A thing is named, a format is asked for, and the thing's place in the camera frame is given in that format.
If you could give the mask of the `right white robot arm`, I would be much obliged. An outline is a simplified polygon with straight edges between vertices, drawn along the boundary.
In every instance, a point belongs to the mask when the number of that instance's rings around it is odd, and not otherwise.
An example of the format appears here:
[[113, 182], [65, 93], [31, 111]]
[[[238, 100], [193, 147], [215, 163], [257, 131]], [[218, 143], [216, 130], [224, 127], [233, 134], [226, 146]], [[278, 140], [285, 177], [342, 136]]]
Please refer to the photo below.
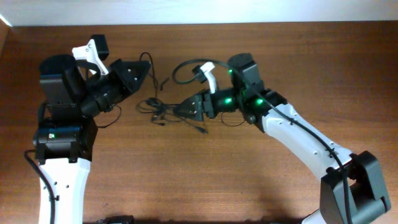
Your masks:
[[240, 110], [244, 120], [278, 140], [297, 156], [320, 183], [320, 206], [302, 223], [371, 223], [391, 209], [391, 201], [378, 159], [369, 151], [355, 154], [304, 120], [278, 92], [266, 88], [250, 53], [227, 62], [195, 58], [193, 79], [209, 87], [180, 103], [174, 110], [183, 118], [203, 121], [220, 113]]

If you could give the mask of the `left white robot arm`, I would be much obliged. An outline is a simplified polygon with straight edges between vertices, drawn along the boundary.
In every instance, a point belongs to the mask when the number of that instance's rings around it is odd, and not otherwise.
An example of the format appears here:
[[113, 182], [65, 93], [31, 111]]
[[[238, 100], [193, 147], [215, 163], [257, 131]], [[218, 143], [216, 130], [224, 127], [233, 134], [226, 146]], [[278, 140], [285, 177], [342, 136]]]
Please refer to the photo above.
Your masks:
[[94, 118], [137, 92], [151, 64], [147, 60], [110, 65], [100, 75], [92, 62], [61, 54], [39, 67], [45, 101], [34, 134], [40, 177], [39, 223], [82, 223], [86, 182], [99, 126]]

